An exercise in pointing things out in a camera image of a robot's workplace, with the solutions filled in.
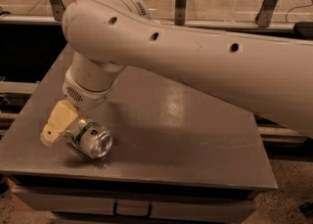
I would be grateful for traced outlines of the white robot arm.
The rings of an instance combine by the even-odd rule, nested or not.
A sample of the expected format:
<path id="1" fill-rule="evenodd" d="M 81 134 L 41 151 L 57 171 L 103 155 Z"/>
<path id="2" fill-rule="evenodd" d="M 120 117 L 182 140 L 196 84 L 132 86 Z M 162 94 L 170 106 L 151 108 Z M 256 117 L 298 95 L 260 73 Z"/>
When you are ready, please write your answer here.
<path id="1" fill-rule="evenodd" d="M 313 138 L 313 42 L 153 22 L 142 0 L 76 0 L 62 31 L 74 58 L 40 135 L 53 145 L 139 67 Z"/>

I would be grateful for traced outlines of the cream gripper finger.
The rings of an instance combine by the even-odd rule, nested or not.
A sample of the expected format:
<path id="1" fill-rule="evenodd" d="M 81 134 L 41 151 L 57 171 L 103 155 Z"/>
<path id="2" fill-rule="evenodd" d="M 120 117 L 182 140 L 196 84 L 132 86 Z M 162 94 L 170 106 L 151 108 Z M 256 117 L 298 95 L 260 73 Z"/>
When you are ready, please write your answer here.
<path id="1" fill-rule="evenodd" d="M 68 100 L 59 101 L 53 108 L 40 134 L 41 142 L 47 147 L 53 146 L 77 119 L 77 108 Z"/>

